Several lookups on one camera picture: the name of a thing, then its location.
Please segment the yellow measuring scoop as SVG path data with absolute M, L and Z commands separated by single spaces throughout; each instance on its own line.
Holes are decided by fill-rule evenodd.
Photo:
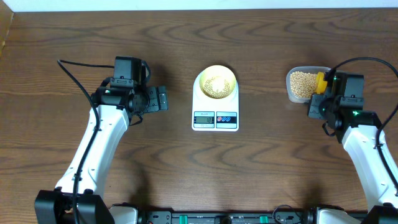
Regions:
M 324 94 L 327 88 L 327 81 L 324 80 L 325 74 L 318 72 L 316 77 L 315 93 L 318 95 Z

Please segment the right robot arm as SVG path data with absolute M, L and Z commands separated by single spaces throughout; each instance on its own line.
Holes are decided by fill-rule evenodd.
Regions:
M 368 203 L 363 223 L 397 223 L 397 165 L 377 114 L 363 109 L 363 75 L 318 73 L 308 115 L 349 154 Z

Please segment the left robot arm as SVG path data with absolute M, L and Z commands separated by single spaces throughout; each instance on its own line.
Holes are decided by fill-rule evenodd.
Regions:
M 128 203 L 107 207 L 103 201 L 106 178 L 116 148 L 129 127 L 143 115 L 165 111 L 164 86 L 148 87 L 151 71 L 146 61 L 117 56 L 113 76 L 89 94 L 66 71 L 90 104 L 90 117 L 78 149 L 53 190 L 40 190 L 34 203 L 39 223 L 145 223 L 144 213 Z

